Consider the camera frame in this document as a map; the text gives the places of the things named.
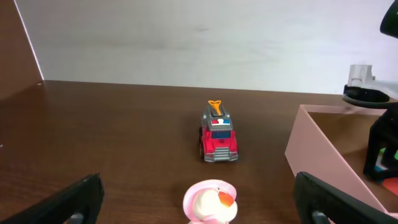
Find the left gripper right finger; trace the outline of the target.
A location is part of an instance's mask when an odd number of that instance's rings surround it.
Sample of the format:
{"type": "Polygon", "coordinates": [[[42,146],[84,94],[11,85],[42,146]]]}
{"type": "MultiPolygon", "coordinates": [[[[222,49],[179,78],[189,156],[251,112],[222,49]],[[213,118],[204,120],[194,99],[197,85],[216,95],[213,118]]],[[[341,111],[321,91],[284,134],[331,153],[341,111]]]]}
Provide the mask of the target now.
{"type": "Polygon", "coordinates": [[[295,176],[294,201],[301,223],[397,224],[397,219],[308,172],[295,176]]]}

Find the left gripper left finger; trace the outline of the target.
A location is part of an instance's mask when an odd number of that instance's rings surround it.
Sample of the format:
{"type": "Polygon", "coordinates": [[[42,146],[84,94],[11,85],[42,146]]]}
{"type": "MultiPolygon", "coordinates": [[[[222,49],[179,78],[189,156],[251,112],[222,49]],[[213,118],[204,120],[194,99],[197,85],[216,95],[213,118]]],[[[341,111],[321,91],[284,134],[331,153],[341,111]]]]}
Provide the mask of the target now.
{"type": "Polygon", "coordinates": [[[90,174],[1,223],[96,223],[103,199],[100,175],[90,174]]]}

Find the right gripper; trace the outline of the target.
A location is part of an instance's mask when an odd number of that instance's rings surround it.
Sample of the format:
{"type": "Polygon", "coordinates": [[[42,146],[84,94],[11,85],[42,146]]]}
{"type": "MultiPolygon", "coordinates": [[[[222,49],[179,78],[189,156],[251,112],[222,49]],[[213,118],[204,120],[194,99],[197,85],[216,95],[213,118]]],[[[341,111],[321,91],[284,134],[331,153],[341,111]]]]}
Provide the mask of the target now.
{"type": "Polygon", "coordinates": [[[370,128],[363,174],[376,182],[397,177],[397,110],[389,109],[396,108],[397,102],[390,101],[390,97],[379,90],[348,85],[344,87],[342,99],[362,108],[387,109],[370,128]],[[380,149],[384,147],[386,150],[382,163],[389,170],[376,172],[377,157],[380,149]]]}

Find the multicoloured puzzle cube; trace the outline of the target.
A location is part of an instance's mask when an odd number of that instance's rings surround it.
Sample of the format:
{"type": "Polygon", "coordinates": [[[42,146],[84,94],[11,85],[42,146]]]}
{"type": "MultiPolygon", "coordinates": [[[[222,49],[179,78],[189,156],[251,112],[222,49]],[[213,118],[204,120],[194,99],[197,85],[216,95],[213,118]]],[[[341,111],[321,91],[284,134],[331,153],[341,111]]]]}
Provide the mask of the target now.
{"type": "MultiPolygon", "coordinates": [[[[383,155],[385,153],[386,148],[382,148],[379,151],[378,157],[377,157],[377,161],[376,161],[376,166],[375,166],[375,170],[376,172],[382,172],[382,171],[387,171],[389,170],[388,167],[386,167],[383,163],[382,163],[382,158],[383,155]]],[[[387,190],[391,191],[392,193],[394,193],[395,195],[397,195],[397,188],[398,188],[398,184],[397,184],[397,177],[391,177],[385,180],[380,180],[379,183],[386,188],[387,190]]]]}

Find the red toy fire truck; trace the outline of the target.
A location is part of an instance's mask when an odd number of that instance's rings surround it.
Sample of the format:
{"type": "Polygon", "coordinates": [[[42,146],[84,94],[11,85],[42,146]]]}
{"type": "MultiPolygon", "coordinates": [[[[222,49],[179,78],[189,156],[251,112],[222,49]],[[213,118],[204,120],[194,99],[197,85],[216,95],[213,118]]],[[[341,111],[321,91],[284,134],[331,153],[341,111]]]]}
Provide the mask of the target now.
{"type": "Polygon", "coordinates": [[[221,100],[208,100],[201,117],[199,144],[200,156],[205,162],[238,160],[236,131],[221,100]]]}

